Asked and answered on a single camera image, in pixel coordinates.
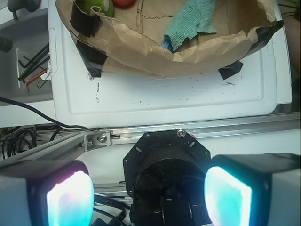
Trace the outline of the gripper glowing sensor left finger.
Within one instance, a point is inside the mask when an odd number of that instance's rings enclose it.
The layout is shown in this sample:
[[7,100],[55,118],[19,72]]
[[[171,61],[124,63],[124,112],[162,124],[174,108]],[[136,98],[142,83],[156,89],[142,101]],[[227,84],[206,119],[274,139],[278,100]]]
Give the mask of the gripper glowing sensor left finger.
[[88,226],[94,186],[78,160],[1,161],[2,226]]

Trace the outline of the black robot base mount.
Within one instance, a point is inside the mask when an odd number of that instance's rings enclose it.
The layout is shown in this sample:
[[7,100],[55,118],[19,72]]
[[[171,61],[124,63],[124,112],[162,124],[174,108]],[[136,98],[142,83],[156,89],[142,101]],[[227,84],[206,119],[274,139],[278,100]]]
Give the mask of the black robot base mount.
[[123,159],[135,226],[204,226],[210,151],[183,129],[147,132]]

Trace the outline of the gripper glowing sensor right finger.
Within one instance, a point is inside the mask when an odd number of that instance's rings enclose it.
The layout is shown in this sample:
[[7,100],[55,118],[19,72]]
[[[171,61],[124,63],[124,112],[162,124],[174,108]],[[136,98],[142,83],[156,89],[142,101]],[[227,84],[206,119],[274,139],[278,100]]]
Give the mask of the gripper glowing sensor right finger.
[[205,176],[215,226],[299,226],[301,157],[293,153],[220,154]]

